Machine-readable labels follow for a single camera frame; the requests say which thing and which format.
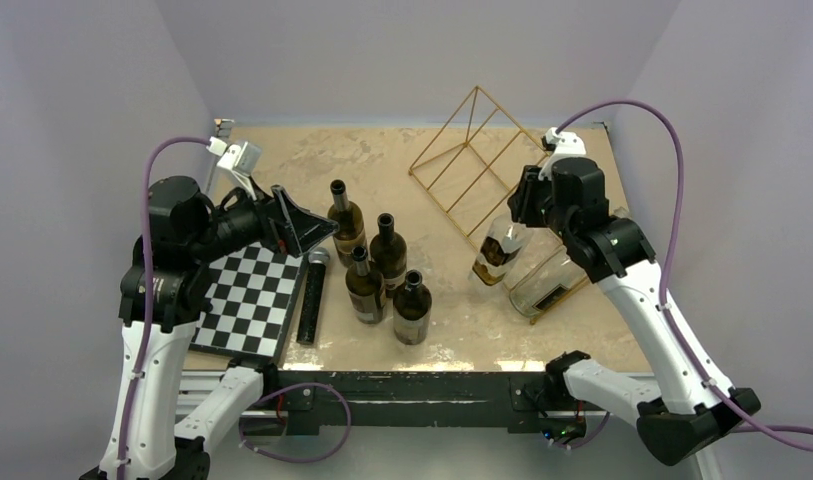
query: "white bracket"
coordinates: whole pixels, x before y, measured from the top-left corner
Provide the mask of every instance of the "white bracket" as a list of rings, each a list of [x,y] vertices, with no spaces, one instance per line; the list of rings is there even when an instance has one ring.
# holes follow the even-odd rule
[[[256,199],[256,191],[250,176],[256,168],[256,162],[262,155],[262,149],[250,142],[235,143],[229,146],[226,153],[218,160],[218,168],[229,172],[235,183],[247,191],[252,199]]]
[[[203,450],[213,453],[247,407],[262,397],[264,382],[264,376],[252,368],[228,369],[203,403],[176,424],[174,435],[190,440],[203,437]]]
[[[562,131],[556,133],[556,127],[548,130],[543,137],[545,145],[556,145],[556,150],[547,157],[547,161],[541,167],[539,180],[548,180],[552,177],[553,164],[563,158],[586,156],[586,145],[583,139],[574,132]]]
[[[630,425],[639,418],[637,406],[660,397],[656,383],[640,382],[603,367],[594,360],[582,360],[564,373],[572,397],[594,403]]]

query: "microphone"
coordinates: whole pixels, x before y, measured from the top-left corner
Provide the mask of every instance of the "microphone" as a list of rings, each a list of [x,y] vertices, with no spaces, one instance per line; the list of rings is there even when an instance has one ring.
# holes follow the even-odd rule
[[[318,310],[324,292],[324,277],[329,252],[317,247],[309,252],[309,273],[306,275],[306,290],[303,294],[303,308],[300,310],[300,324],[297,325],[297,343],[312,345],[318,330]]]

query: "bottle neck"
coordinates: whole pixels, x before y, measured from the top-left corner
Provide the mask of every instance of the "bottle neck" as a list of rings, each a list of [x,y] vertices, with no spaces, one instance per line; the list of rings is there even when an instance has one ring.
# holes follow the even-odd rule
[[[377,218],[377,226],[380,229],[380,239],[383,243],[394,241],[394,217],[390,213],[383,213]]]
[[[371,264],[368,262],[368,259],[364,259],[359,262],[355,262],[356,265],[356,274],[360,277],[366,277],[369,273],[371,273]]]
[[[394,241],[394,224],[380,225],[380,238],[384,243]]]
[[[335,209],[343,212],[350,208],[350,200],[347,199],[347,192],[333,193],[332,200],[335,204]]]

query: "brown glass bottle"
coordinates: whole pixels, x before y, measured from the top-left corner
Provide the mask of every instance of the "brown glass bottle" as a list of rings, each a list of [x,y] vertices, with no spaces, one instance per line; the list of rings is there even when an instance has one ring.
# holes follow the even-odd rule
[[[432,311],[432,294],[424,285],[421,272],[409,270],[406,281],[394,292],[394,336],[406,345],[417,345],[427,338]]]
[[[383,213],[377,218],[380,233],[371,240],[371,258],[385,278],[385,294],[391,298],[406,276],[406,241],[394,231],[394,217]]]
[[[365,221],[362,210],[347,199],[347,187],[341,180],[333,180],[329,185],[333,204],[329,207],[327,217],[338,222],[338,232],[333,235],[338,260],[345,267],[353,263],[350,256],[353,248],[368,246],[365,239]]]
[[[385,318],[385,281],[368,261],[368,249],[355,247],[353,265],[347,269],[345,282],[353,302],[353,312],[362,323],[376,324]]]

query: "beige table surface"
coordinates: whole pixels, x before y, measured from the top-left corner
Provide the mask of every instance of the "beige table surface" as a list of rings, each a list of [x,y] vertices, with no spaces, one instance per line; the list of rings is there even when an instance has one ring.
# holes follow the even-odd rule
[[[602,128],[575,131],[585,141],[588,156],[606,174],[611,206],[626,206],[606,131]],[[425,283],[433,293],[432,321],[426,341],[417,346],[403,345],[392,332],[390,305],[388,317],[376,326],[361,324],[353,316],[344,285],[345,268],[334,258],[333,243],[327,240],[324,246],[330,250],[333,260],[327,269],[316,345],[303,347],[294,341],[301,295],[279,359],[280,368],[542,371],[545,362],[562,352],[582,350],[617,371],[650,371],[629,329],[597,287],[585,287],[534,326],[517,314],[502,290],[493,295],[480,295],[472,290],[467,274],[474,261],[474,250],[415,179],[408,175],[409,165],[437,132],[438,129],[434,128],[233,129],[233,139],[251,141],[264,151],[254,172],[254,178],[262,188],[281,184],[297,204],[325,215],[332,204],[329,183],[340,178],[347,184],[350,199],[364,213],[368,241],[377,233],[377,216],[383,212],[393,214],[395,229],[408,244],[409,268],[423,272]],[[491,151],[499,151],[514,132],[514,129],[506,128],[486,129],[474,143],[475,146],[479,144],[483,157],[490,159],[493,157]],[[446,130],[428,153],[440,153],[454,144],[451,142],[461,141],[457,139],[463,135],[463,129]],[[520,176],[520,165],[532,162],[528,155],[538,153],[532,151],[533,148],[529,149],[530,152],[526,150],[522,147],[520,151],[524,153],[512,155],[515,157],[512,163],[518,162],[518,165],[501,168],[500,162],[496,164],[502,172],[500,176],[510,185]],[[428,184],[427,178],[434,178],[446,163],[442,158],[422,168],[418,174]],[[474,175],[465,170],[478,168],[473,163],[473,159],[457,160],[455,168],[445,172],[443,181],[439,180],[433,187],[437,197],[448,202],[445,205],[449,205],[472,181]],[[214,180],[215,199],[223,197],[232,188],[228,178],[218,175]],[[489,176],[484,177],[475,185],[482,189],[482,193],[469,194],[451,211],[458,215],[457,218],[479,220],[487,212],[485,205],[480,203],[482,197],[489,198],[489,193],[497,193],[491,190],[497,188],[497,182],[491,184]],[[489,203],[494,205],[499,197],[492,198]],[[475,232],[473,238],[477,243],[481,242],[485,228]],[[529,257],[519,262],[510,277],[520,278],[529,266],[546,254],[537,246],[536,241],[528,246]],[[224,357],[190,352],[186,369],[220,370],[226,367],[226,362]]]

